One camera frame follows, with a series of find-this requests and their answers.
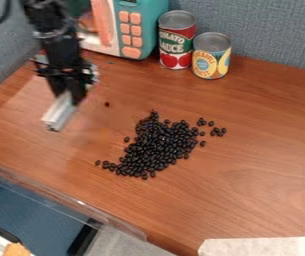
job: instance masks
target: wooden table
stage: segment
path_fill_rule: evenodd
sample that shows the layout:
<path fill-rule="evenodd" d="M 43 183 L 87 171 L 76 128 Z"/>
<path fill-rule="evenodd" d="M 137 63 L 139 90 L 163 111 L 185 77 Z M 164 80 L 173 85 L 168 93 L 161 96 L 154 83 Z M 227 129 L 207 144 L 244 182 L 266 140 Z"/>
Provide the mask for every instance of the wooden table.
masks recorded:
<path fill-rule="evenodd" d="M 234 56 L 224 79 L 87 53 L 101 84 L 61 133 L 40 121 L 53 97 L 30 63 L 0 86 L 0 165 L 113 214 L 178 255 L 207 238 L 305 235 L 305 70 Z M 173 121 L 199 117 L 223 137 L 158 177 L 118 177 L 124 136 L 151 109 Z"/>

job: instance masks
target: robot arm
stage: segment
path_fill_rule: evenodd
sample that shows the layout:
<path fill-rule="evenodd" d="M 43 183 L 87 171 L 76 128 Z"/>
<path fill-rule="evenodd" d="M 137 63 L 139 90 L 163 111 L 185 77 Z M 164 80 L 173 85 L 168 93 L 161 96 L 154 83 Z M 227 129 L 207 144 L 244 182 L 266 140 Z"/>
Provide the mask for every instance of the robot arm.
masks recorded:
<path fill-rule="evenodd" d="M 5 0 L 0 24 L 10 15 L 11 1 Z M 56 97 L 42 120 L 49 130 L 60 131 L 96 83 L 96 66 L 82 58 L 76 25 L 63 0 L 21 0 L 21 4 L 46 53 L 34 60 L 37 74 L 46 78 Z"/>

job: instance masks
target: can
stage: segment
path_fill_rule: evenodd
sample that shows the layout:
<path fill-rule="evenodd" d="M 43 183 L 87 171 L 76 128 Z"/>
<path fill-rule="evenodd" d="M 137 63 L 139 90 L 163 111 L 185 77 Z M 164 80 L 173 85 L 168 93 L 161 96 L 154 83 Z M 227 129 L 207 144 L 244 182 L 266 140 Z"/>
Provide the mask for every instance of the can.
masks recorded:
<path fill-rule="evenodd" d="M 192 70 L 198 77 L 217 79 L 228 73 L 232 43 L 229 37 L 217 32 L 207 32 L 194 40 Z"/>
<path fill-rule="evenodd" d="M 170 69 L 191 65 L 196 19 L 189 12 L 176 10 L 159 18 L 160 63 Z"/>

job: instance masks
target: yellow can label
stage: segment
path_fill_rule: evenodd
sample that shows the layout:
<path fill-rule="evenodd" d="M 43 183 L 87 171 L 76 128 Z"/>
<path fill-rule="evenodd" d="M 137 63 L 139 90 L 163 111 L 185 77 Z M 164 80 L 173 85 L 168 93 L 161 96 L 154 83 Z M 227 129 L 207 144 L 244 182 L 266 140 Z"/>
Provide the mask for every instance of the yellow can label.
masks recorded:
<path fill-rule="evenodd" d="M 210 54 L 195 51 L 192 56 L 192 69 L 195 75 L 204 79 L 217 79 L 228 72 L 231 48 L 225 52 Z"/>

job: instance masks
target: gray wall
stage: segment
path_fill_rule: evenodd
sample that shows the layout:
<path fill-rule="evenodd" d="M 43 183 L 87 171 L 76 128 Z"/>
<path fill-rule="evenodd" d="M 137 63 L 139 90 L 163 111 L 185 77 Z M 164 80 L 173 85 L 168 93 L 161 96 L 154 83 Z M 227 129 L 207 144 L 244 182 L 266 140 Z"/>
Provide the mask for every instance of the gray wall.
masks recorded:
<path fill-rule="evenodd" d="M 170 0 L 196 15 L 198 33 L 231 36 L 233 51 L 305 68 L 305 0 Z"/>
<path fill-rule="evenodd" d="M 11 16 L 0 24 L 0 83 L 38 49 L 18 0 L 12 0 Z M 4 0 L 0 0 L 0 14 Z"/>

